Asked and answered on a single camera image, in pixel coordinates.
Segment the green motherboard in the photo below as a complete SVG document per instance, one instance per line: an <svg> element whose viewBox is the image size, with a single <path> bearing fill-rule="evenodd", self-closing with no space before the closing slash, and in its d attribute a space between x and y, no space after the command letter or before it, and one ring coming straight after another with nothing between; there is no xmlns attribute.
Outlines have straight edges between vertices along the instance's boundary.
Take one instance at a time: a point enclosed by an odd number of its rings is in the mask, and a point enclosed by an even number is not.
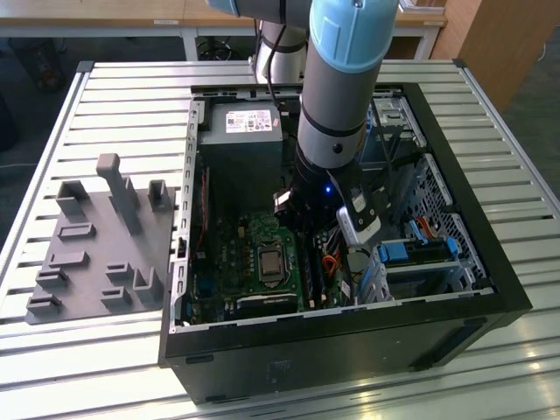
<svg viewBox="0 0 560 420"><path fill-rule="evenodd" d="M274 215L218 220L214 238L212 268L196 278L202 322L221 321L236 299L258 295L294 294L305 310L295 238Z"/></svg>

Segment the motherboard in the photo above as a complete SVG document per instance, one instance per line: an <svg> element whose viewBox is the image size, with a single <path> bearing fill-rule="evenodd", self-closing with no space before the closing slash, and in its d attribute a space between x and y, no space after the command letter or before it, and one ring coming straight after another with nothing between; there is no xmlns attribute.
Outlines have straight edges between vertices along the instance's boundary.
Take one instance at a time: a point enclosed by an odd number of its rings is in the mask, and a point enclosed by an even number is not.
<svg viewBox="0 0 560 420"><path fill-rule="evenodd" d="M272 214L218 220L209 248L195 278L201 322L304 310L296 241Z"/></svg>

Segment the floor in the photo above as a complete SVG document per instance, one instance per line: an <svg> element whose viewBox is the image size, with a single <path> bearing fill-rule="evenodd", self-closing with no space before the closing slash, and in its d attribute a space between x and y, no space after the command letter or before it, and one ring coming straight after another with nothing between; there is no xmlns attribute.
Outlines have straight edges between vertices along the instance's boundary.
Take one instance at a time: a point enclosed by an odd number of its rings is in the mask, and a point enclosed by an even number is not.
<svg viewBox="0 0 560 420"><path fill-rule="evenodd" d="M68 78L81 60L94 61L174 61L184 60L179 38L74 38L65 45L60 62ZM237 48L241 54L247 44ZM0 93L8 103L21 131L19 142L0 152L0 248L10 231L25 190L40 159L60 106L66 96L41 94L21 67L6 39L0 39ZM536 167L560 196L560 28L547 44L543 59L535 64L504 118ZM24 164L4 167L6 165Z"/></svg>

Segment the black wire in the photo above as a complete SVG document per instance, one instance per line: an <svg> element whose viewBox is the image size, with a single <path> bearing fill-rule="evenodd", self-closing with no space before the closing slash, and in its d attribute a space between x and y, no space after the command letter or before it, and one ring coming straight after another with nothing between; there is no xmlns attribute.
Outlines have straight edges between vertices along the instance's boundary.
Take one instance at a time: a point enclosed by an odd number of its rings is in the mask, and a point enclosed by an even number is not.
<svg viewBox="0 0 560 420"><path fill-rule="evenodd" d="M256 39L256 43L255 43L255 64L256 64L256 58L259 55L259 46L261 46L261 30L258 29L256 19L253 19L253 27L255 28L255 39Z"/></svg>
<svg viewBox="0 0 560 420"><path fill-rule="evenodd" d="M385 144L385 136L383 135L382 120L379 117L379 112L377 112L377 107L375 106L373 97L371 98L371 109L374 113L375 126L377 128L377 136L379 137L379 141L381 142L381 147L383 148L383 154L385 155L385 160L387 161L387 167L390 176L390 174L393 172L393 164L391 163L391 157L389 156L389 152L387 151L387 145Z"/></svg>
<svg viewBox="0 0 560 420"><path fill-rule="evenodd" d="M364 248L359 248L355 250L356 252L360 252L362 253L364 256L366 256L367 258L371 257L371 254L369 253L369 251L367 249Z"/></svg>
<svg viewBox="0 0 560 420"><path fill-rule="evenodd" d="M276 38L276 42L272 46L272 50L270 51L269 61L267 62L266 65L267 67L266 72L267 72L267 79L268 79L267 82L269 85L270 97L272 98L272 103L274 103L274 106L277 107L278 109L280 109L280 104L278 103L277 96L274 93L274 89L272 89L272 59L274 58L274 54L277 51L278 45L280 44L280 40L282 39L284 32L286 32L286 25L282 27L280 33L278 34L278 38Z"/></svg>

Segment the motherboard chip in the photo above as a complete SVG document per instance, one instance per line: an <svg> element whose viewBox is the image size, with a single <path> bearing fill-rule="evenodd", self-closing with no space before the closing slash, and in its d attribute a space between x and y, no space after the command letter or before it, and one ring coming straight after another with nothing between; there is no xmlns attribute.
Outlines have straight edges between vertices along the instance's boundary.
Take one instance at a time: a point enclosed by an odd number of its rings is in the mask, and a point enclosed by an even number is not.
<svg viewBox="0 0 560 420"><path fill-rule="evenodd" d="M280 252L270 251L261 254L261 272L265 275L280 273Z"/></svg>
<svg viewBox="0 0 560 420"><path fill-rule="evenodd" d="M277 287L285 280L284 251L282 243L262 246L258 249L259 280L265 286Z"/></svg>

